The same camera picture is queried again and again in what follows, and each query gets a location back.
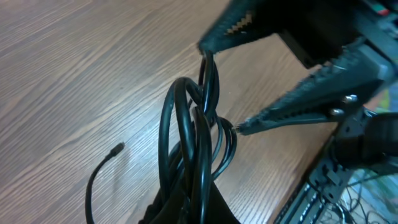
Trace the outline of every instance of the metal screw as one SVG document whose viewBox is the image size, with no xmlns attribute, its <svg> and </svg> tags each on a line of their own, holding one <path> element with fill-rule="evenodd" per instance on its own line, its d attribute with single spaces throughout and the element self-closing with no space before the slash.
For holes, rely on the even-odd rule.
<svg viewBox="0 0 398 224">
<path fill-rule="evenodd" d="M 333 116 L 339 116 L 339 115 L 343 115 L 344 111 L 342 109 L 331 109 L 330 110 L 330 114 Z"/>
<path fill-rule="evenodd" d="M 343 102 L 344 103 L 354 103 L 358 100 L 356 95 L 344 96 Z"/>
</svg>

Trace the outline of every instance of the wood grain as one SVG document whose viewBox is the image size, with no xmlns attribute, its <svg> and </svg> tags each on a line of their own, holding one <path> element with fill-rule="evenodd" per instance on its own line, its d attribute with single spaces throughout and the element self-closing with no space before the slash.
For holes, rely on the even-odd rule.
<svg viewBox="0 0 398 224">
<path fill-rule="evenodd" d="M 196 42 L 227 0 L 0 0 L 0 223 L 84 223 L 97 163 L 97 223 L 137 223 L 159 188 L 157 128 L 165 92 L 197 77 Z M 216 56 L 218 114 L 238 123 L 306 69 L 278 38 Z M 284 204 L 333 126 L 239 136 L 217 180 L 242 223 L 265 223 Z M 173 121 L 170 144 L 178 141 Z"/>
</svg>

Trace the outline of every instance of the wooden surface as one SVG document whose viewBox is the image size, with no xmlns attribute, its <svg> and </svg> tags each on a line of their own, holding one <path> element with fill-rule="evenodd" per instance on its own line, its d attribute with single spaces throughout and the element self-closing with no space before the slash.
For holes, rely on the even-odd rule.
<svg viewBox="0 0 398 224">
<path fill-rule="evenodd" d="M 159 187 L 157 128 L 165 92 L 197 77 L 195 44 L 227 0 L 0 0 L 0 223 L 84 223 L 95 166 L 97 223 L 137 223 Z M 237 124 L 307 71 L 278 36 L 216 56 L 218 114 Z M 265 223 L 332 126 L 239 136 L 217 180 L 242 223 Z M 178 141 L 175 122 L 170 144 Z"/>
</svg>

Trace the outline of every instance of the screw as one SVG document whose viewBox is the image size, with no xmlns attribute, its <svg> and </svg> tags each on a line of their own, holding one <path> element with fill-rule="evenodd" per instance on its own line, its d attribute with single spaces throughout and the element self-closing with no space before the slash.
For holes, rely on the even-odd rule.
<svg viewBox="0 0 398 224">
<path fill-rule="evenodd" d="M 331 109 L 330 110 L 330 114 L 333 116 L 339 116 L 339 115 L 343 115 L 344 111 L 342 109 Z"/>
<path fill-rule="evenodd" d="M 344 103 L 354 103 L 358 100 L 356 95 L 344 96 L 343 102 Z"/>
</svg>

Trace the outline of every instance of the cable tip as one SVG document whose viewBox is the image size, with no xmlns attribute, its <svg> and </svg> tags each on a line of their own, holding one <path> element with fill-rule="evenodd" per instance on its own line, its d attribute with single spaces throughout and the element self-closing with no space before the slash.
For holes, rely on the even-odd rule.
<svg viewBox="0 0 398 224">
<path fill-rule="evenodd" d="M 123 149 L 124 149 L 124 142 L 119 143 L 117 146 L 115 146 L 111 152 L 109 153 L 112 157 L 117 156 Z"/>
</svg>

